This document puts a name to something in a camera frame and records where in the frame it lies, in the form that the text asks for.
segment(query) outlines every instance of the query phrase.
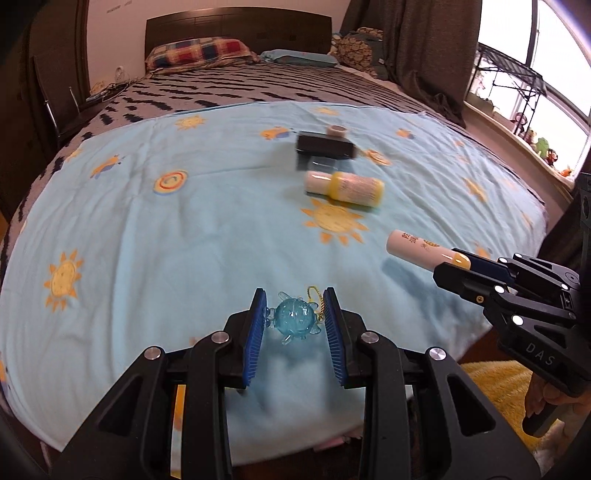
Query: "blue pillowcase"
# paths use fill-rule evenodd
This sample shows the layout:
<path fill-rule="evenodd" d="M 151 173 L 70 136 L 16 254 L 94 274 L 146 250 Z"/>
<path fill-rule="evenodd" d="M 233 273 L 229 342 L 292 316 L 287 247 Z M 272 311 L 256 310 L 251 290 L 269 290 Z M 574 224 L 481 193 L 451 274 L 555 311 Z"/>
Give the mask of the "blue pillowcase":
<path fill-rule="evenodd" d="M 332 55 L 323 53 L 309 53 L 297 50 L 267 50 L 261 54 L 263 61 L 284 63 L 288 65 L 303 65 L 310 67 L 335 67 L 339 62 Z"/>

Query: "yellow bottle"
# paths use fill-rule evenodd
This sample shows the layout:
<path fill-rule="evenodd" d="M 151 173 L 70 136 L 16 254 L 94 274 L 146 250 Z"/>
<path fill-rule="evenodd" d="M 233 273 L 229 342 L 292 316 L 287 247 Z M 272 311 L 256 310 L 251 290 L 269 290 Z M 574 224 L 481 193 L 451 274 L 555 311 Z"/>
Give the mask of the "yellow bottle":
<path fill-rule="evenodd" d="M 341 202 L 377 207 L 384 196 L 384 182 L 344 171 L 333 174 L 309 171 L 306 173 L 306 191 L 328 195 Z"/>

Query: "green toy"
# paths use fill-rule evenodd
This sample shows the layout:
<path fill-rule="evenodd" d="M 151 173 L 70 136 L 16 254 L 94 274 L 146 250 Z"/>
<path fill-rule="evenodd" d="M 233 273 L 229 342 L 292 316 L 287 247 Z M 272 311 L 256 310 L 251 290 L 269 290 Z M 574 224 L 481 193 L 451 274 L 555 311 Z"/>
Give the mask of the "green toy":
<path fill-rule="evenodd" d="M 548 141 L 544 137 L 540 137 L 540 139 L 538 140 L 538 142 L 535 144 L 535 151 L 544 160 L 546 159 L 546 156 L 548 155 L 548 149 L 549 148 L 550 148 L 550 145 L 549 145 Z"/>

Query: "blue plastic toy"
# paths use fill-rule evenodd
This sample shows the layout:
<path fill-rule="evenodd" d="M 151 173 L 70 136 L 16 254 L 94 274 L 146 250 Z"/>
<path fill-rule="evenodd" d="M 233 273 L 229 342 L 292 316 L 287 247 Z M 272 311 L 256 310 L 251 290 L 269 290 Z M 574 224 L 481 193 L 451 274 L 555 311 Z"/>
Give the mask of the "blue plastic toy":
<path fill-rule="evenodd" d="M 318 304 L 306 302 L 302 297 L 293 298 L 285 292 L 279 292 L 281 303 L 276 309 L 267 309 L 267 326 L 275 327 L 285 338 L 283 345 L 291 342 L 292 338 L 305 339 L 306 335 L 320 333 L 316 312 Z"/>

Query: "bottle cap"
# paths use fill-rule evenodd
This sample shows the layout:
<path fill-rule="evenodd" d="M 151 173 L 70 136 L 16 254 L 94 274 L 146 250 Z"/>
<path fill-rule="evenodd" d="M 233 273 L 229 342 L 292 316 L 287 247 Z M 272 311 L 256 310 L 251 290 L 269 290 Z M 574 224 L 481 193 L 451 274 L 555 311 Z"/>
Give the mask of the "bottle cap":
<path fill-rule="evenodd" d="M 306 191 L 327 195 L 329 192 L 331 175 L 321 171 L 306 172 Z"/>

